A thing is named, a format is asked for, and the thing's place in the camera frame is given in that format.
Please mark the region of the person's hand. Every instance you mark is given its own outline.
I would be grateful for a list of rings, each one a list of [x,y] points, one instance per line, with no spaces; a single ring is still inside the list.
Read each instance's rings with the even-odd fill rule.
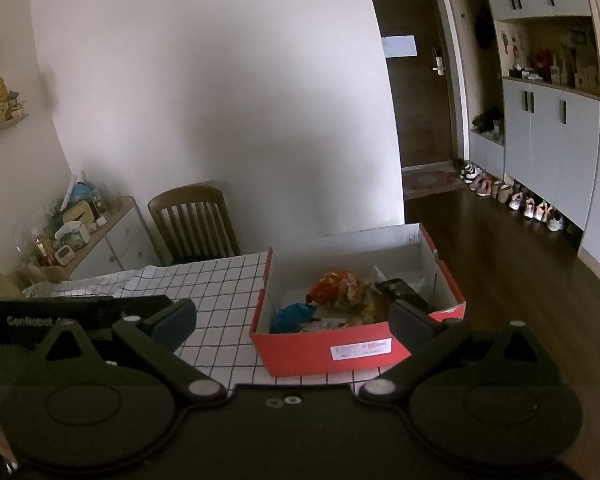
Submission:
[[[12,448],[10,447],[2,426],[0,425],[0,454],[1,456],[4,458],[6,466],[7,466],[7,471],[9,474],[12,474],[13,472],[17,471],[19,469],[19,464],[14,456],[14,453],[12,452]]]

